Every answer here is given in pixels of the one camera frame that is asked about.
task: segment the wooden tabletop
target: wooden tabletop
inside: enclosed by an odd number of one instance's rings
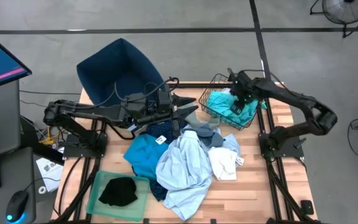
[[[201,88],[178,88],[174,92],[179,96],[189,96],[199,99],[204,89]],[[83,90],[80,103],[92,104],[86,92]],[[274,123],[277,126],[291,126],[293,119],[290,107],[280,101],[271,99],[270,104]],[[199,109],[196,111],[199,119],[208,120],[210,116]],[[265,127],[269,128],[267,123],[267,114],[263,110]],[[91,120],[77,119],[77,122],[85,128],[90,129]],[[209,223],[210,219],[217,219],[218,223],[266,223],[269,217],[274,218],[272,196],[270,193],[269,179],[266,170],[264,158],[260,155],[259,142],[257,135],[260,133],[258,119],[255,117],[252,124],[238,131],[226,124],[219,126],[222,136],[233,133],[241,145],[241,154],[244,158],[244,165],[237,168],[237,180],[234,181],[217,181],[213,178],[213,183],[209,187],[208,194],[203,200],[196,214],[187,220],[187,223]],[[106,149],[105,157],[101,160],[100,170],[109,172],[118,172],[123,174],[134,175],[131,165],[123,158],[131,141],[122,140],[110,127],[107,129],[109,143]],[[60,192],[67,173],[76,161],[75,158],[65,161],[59,190],[57,193],[55,208],[58,208]],[[81,173],[83,170],[84,159],[76,165],[68,180],[62,200],[62,211],[69,206],[74,196],[78,192],[80,185]],[[288,182],[288,189],[300,204],[300,200],[311,200],[310,187],[306,176],[305,168],[295,159],[283,158],[285,175]],[[93,161],[89,165],[89,172],[93,166]],[[89,189],[83,198],[81,209],[81,219],[85,218],[85,207],[88,203]],[[286,219],[283,197],[277,190],[280,201],[282,218]],[[54,212],[52,219],[57,218]],[[181,223],[182,221],[172,211],[165,208],[162,202],[156,201],[154,196],[149,193],[148,202],[144,218],[149,218],[150,223]],[[126,223],[129,221],[118,220],[100,215],[92,216],[92,223]]]

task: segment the white cloth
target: white cloth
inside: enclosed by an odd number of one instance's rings
[[[192,217],[212,182],[212,168],[194,131],[185,131],[162,154],[156,168],[157,182],[168,190],[164,206],[183,221]]]
[[[237,180],[237,153],[223,147],[212,147],[208,151],[209,161],[218,180]]]

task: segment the concrete floor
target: concrete floor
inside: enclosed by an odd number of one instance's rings
[[[310,16],[312,3],[257,0],[260,25],[340,27],[324,16]],[[241,0],[0,0],[0,30],[253,26],[249,2]],[[0,35],[0,42],[34,72],[21,79],[22,90],[79,93],[76,64],[120,37],[141,49],[164,78],[205,81],[227,67],[260,68],[253,32]],[[347,125],[358,118],[358,32],[346,39],[340,32],[263,33],[263,38],[271,71],[290,89],[316,97],[338,115],[329,135],[307,136],[303,145],[319,219],[358,223],[358,157],[346,139]],[[59,98],[21,93],[22,100],[43,105]],[[21,113],[40,127],[43,110],[21,105]],[[293,113],[296,123],[303,121],[299,111]],[[351,132],[351,141],[358,151],[358,132]],[[37,205],[37,222],[48,220],[52,201]]]

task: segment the light blue shirt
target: light blue shirt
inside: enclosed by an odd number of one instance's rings
[[[185,131],[162,154],[156,168],[157,182],[168,190],[164,206],[183,221],[192,217],[212,183],[208,155],[194,131]]]

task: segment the wire basket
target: wire basket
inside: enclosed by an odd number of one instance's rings
[[[230,88],[232,85],[231,82],[229,82],[229,77],[226,77],[222,74],[216,74],[214,76],[214,78],[212,79],[211,83],[209,83],[209,86],[205,89],[204,93],[201,95],[200,99],[198,100],[198,102],[201,105],[201,109],[208,113],[209,115],[215,117],[215,118],[219,118],[221,120],[221,122],[226,123],[234,128],[237,128],[238,130],[243,130],[244,128],[248,128],[250,126],[250,124],[252,123],[252,121],[255,118],[256,113],[254,114],[254,117],[252,117],[252,119],[245,125],[241,125],[240,123],[237,123],[235,121],[233,121],[232,119],[225,117],[224,115],[222,115],[219,112],[216,112],[215,110],[212,110],[211,108],[209,108],[207,106],[207,102],[209,99],[209,96],[211,95],[212,91],[221,91],[222,88]]]

